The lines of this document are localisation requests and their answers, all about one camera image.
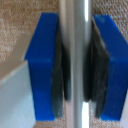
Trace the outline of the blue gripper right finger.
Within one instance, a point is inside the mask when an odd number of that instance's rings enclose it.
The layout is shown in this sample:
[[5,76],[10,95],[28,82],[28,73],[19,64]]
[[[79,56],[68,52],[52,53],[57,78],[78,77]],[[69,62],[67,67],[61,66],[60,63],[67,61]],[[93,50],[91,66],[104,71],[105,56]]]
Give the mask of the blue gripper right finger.
[[94,116],[119,121],[128,89],[128,42],[109,15],[94,15],[90,48]]

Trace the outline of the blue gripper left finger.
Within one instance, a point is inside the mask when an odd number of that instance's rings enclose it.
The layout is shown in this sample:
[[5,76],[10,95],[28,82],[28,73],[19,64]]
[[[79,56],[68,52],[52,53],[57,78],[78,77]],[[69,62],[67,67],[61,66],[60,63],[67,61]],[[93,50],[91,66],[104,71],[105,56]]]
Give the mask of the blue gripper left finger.
[[63,100],[70,99],[70,71],[56,13],[41,14],[25,59],[29,64],[36,120],[60,118]]

